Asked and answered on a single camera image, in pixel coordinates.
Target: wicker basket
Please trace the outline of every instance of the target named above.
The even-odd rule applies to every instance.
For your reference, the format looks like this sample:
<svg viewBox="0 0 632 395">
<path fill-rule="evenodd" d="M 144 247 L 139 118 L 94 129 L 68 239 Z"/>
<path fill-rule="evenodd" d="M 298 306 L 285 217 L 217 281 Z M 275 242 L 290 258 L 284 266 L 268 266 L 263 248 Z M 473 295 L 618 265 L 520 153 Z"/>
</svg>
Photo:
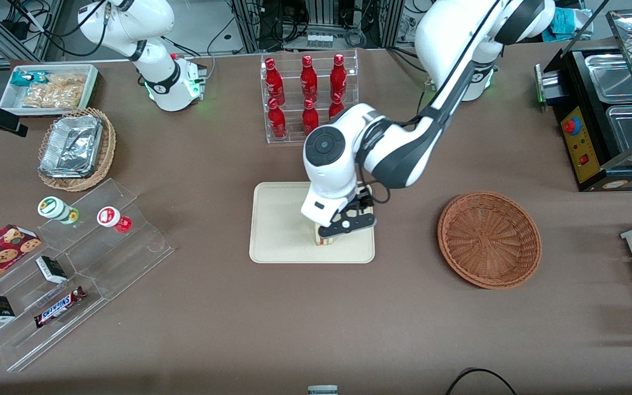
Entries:
<svg viewBox="0 0 632 395">
<path fill-rule="evenodd" d="M 81 190 L 90 189 L 96 184 L 102 182 L 106 174 L 111 168 L 111 162 L 114 160 L 114 150 L 116 148 L 116 132 L 114 131 L 114 125 L 111 125 L 109 119 L 103 112 L 94 108 L 85 108 L 84 110 L 78 110 L 65 114 L 63 117 L 81 117 L 83 115 L 94 115 L 104 122 L 104 129 L 102 131 L 102 140 L 100 142 L 99 153 L 97 155 L 96 168 L 92 175 L 88 178 L 52 178 L 46 177 L 38 172 L 38 176 L 43 180 L 43 183 L 51 188 L 67 190 L 67 192 L 80 192 Z M 38 150 L 38 160 L 43 160 L 43 153 L 45 153 L 46 146 L 48 145 L 48 138 L 50 138 L 50 132 L 53 130 L 53 125 L 48 128 L 48 133 L 43 137 L 43 143 Z"/>
<path fill-rule="evenodd" d="M 448 203 L 438 222 L 438 244 L 455 272 L 489 289 L 521 285 L 541 257 L 538 228 L 528 213 L 492 192 L 466 193 Z"/>
</svg>

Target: table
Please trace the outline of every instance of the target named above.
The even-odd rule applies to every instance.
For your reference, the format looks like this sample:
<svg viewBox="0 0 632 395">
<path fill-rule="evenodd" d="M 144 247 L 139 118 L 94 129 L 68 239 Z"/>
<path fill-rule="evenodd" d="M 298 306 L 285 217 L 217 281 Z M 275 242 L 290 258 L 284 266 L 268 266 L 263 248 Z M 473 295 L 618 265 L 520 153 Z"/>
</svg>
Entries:
<svg viewBox="0 0 632 395">
<path fill-rule="evenodd" d="M 519 393 L 632 393 L 632 192 L 579 193 L 533 65 L 553 44 L 509 47 L 483 97 L 464 103 L 421 179 L 378 206 L 366 265 L 258 265 L 248 256 L 253 188 L 307 180 L 299 147 L 265 142 L 259 56 L 221 58 L 204 102 L 162 112 L 131 63 L 98 63 L 93 104 L 118 133 L 110 176 L 177 250 L 0 393 L 443 393 L 464 368 Z M 360 99 L 407 120 L 424 76 L 360 50 Z M 0 133 L 0 227 L 43 223 L 37 177 L 50 120 Z M 516 200 L 543 242 L 539 270 L 482 290 L 437 248 L 444 205 L 471 190 Z M 68 202 L 81 194 L 55 193 Z M 507 393 L 475 373 L 459 393 Z"/>
</svg>

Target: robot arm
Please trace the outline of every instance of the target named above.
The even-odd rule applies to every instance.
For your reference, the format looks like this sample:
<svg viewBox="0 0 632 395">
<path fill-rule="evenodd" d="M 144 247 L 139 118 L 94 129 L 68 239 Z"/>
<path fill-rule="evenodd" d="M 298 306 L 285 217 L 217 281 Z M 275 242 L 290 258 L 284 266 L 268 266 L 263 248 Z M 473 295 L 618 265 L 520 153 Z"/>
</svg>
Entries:
<svg viewBox="0 0 632 395">
<path fill-rule="evenodd" d="M 321 237 L 376 223 L 373 218 L 362 217 L 362 210 L 354 217 L 346 215 L 354 207 L 367 205 L 353 204 L 362 199 L 356 163 L 386 188 L 406 188 L 416 182 L 471 83 L 486 83 L 488 71 L 481 78 L 478 75 L 491 70 L 494 62 L 475 62 L 479 48 L 485 54 L 490 47 L 492 52 L 495 47 L 501 52 L 501 43 L 514 43 L 545 29 L 554 11 L 552 0 L 434 3 L 419 23 L 416 51 L 438 90 L 412 120 L 416 128 L 409 132 L 369 105 L 358 104 L 330 125 L 316 128 L 304 143 L 303 160 L 311 187 L 301 212 L 321 225 Z"/>
<path fill-rule="evenodd" d="M 166 0 L 102 0 L 80 8 L 81 31 L 126 56 L 145 79 L 150 98 L 163 110 L 178 111 L 201 98 L 198 66 L 173 59 L 158 37 L 172 31 L 175 15 Z"/>
</svg>

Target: red bottle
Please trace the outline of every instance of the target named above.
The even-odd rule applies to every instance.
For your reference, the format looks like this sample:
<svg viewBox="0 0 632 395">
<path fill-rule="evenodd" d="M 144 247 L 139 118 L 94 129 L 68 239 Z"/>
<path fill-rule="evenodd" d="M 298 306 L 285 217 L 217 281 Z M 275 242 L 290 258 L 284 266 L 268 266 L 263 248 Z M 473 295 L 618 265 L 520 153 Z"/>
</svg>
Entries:
<svg viewBox="0 0 632 395">
<path fill-rule="evenodd" d="M 304 98 L 313 99 L 314 102 L 318 98 L 318 77 L 313 67 L 313 60 L 311 56 L 304 55 L 301 58 L 301 92 L 304 93 Z"/>
<path fill-rule="evenodd" d="M 265 82 L 268 85 L 268 93 L 271 98 L 276 98 L 278 105 L 284 104 L 284 84 L 281 82 L 281 75 L 274 67 L 274 59 L 267 58 L 265 60 L 265 67 L 268 69 L 268 74 L 265 77 Z"/>
<path fill-rule="evenodd" d="M 304 99 L 304 112 L 301 120 L 304 125 L 304 135 L 308 136 L 315 128 L 318 128 L 318 112 L 314 108 L 315 101 L 311 98 Z"/>
<path fill-rule="evenodd" d="M 286 137 L 286 122 L 284 121 L 284 113 L 279 109 L 276 98 L 268 100 L 268 119 L 270 120 L 270 128 L 273 130 L 274 138 L 283 140 Z"/>
<path fill-rule="evenodd" d="M 336 53 L 333 57 L 333 70 L 331 70 L 331 97 L 333 97 L 333 93 L 341 93 L 341 97 L 344 97 L 346 94 L 346 77 L 348 77 L 348 73 L 346 72 L 345 66 L 343 63 L 345 62 L 345 58 L 342 53 Z"/>
<path fill-rule="evenodd" d="M 331 95 L 331 107 L 328 107 L 328 120 L 332 120 L 333 117 L 338 115 L 339 112 L 343 111 L 345 107 L 343 106 L 343 95 L 339 92 L 334 92 Z"/>
</svg>

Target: snickers bar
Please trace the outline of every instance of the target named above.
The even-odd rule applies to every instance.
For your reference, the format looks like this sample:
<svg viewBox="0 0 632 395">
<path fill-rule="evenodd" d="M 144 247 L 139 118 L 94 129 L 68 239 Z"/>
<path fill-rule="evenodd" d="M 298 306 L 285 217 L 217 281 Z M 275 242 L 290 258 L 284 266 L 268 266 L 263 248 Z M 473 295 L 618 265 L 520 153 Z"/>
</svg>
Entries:
<svg viewBox="0 0 632 395">
<path fill-rule="evenodd" d="M 36 326 L 38 328 L 42 328 L 43 325 L 49 323 L 53 320 L 53 318 L 59 317 L 65 310 L 72 307 L 73 304 L 82 300 L 86 296 L 87 294 L 82 290 L 80 285 L 80 287 L 77 287 L 76 290 L 73 290 L 69 294 L 65 295 L 62 300 L 52 305 L 48 310 L 45 310 L 42 314 L 33 317 L 33 320 L 36 321 Z"/>
</svg>

